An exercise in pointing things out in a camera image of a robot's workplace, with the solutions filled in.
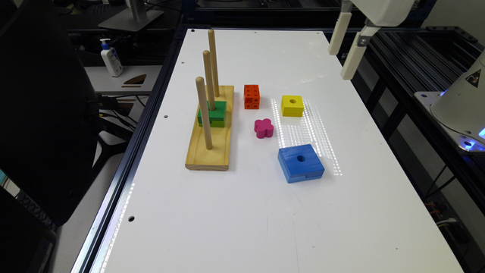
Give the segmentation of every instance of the yellow square block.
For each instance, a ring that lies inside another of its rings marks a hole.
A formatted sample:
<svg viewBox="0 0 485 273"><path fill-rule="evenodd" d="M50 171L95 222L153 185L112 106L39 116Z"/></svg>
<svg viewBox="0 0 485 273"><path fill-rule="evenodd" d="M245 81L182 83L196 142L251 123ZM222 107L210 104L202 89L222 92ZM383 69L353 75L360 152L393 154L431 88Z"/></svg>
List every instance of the yellow square block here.
<svg viewBox="0 0 485 273"><path fill-rule="evenodd" d="M301 96L286 96L281 99L281 111L284 117L303 116L303 99Z"/></svg>

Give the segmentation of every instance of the white bottle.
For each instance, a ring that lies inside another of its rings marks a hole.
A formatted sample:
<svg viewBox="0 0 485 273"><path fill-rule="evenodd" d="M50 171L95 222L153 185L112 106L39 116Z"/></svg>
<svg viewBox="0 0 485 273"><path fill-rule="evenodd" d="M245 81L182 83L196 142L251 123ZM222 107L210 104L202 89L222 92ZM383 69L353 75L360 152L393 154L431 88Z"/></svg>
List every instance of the white bottle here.
<svg viewBox="0 0 485 273"><path fill-rule="evenodd" d="M121 75L121 73L123 73L123 66L121 66L121 62L118 58L116 50L106 43L106 41L109 40L110 39L100 39L102 42L101 47L103 48L101 51L101 57L103 58L103 61L105 61L109 74L113 77L118 77Z"/></svg>

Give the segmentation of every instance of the blue square block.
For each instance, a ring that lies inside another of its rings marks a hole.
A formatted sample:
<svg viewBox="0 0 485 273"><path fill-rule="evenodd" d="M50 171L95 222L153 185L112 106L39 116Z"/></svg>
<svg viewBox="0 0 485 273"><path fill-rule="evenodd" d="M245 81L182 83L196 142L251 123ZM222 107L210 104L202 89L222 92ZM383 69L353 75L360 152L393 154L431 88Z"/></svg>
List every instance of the blue square block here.
<svg viewBox="0 0 485 273"><path fill-rule="evenodd" d="M325 171L310 144L280 149L278 161L288 183L318 179Z"/></svg>

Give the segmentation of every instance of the orange dice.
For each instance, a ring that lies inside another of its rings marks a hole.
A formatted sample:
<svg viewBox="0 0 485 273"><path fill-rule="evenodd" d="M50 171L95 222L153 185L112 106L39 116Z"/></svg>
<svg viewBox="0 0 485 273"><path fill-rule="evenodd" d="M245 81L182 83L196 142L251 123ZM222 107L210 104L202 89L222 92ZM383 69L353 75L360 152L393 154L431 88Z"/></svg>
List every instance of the orange dice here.
<svg viewBox="0 0 485 273"><path fill-rule="evenodd" d="M259 109L259 86L244 86L244 109Z"/></svg>

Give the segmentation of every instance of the green square block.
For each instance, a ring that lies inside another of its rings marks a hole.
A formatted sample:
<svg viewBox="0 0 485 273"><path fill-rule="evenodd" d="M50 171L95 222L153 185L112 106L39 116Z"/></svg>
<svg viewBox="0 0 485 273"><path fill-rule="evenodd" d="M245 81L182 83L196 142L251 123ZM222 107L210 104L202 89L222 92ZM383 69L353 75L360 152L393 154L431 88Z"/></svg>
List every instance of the green square block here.
<svg viewBox="0 0 485 273"><path fill-rule="evenodd" d="M211 121L211 127L226 127L226 121Z"/></svg>
<svg viewBox="0 0 485 273"><path fill-rule="evenodd" d="M226 121L226 102L215 102L215 110L209 111L209 120L211 121L211 127L213 127L212 121ZM202 123L200 110L199 113L197 113L197 121L200 124Z"/></svg>

